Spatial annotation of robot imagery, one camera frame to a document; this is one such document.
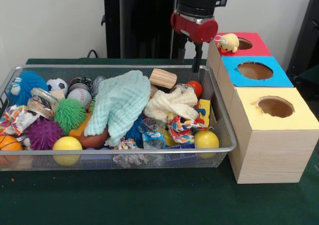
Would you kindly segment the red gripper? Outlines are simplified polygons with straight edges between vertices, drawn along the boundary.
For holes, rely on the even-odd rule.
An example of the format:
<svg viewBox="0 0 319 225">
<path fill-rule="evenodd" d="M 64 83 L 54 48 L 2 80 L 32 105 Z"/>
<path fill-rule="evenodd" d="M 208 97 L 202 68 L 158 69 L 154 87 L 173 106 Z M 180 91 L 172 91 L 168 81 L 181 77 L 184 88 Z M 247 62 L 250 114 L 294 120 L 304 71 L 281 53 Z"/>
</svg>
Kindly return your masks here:
<svg viewBox="0 0 319 225">
<path fill-rule="evenodd" d="M 174 11 L 170 23 L 176 33 L 185 35 L 181 37 L 179 42 L 177 61 L 183 62 L 184 60 L 188 37 L 195 45 L 192 72 L 198 73 L 202 58 L 202 43 L 211 42 L 215 38 L 218 32 L 217 21 L 214 17 L 195 18 Z"/>
</svg>

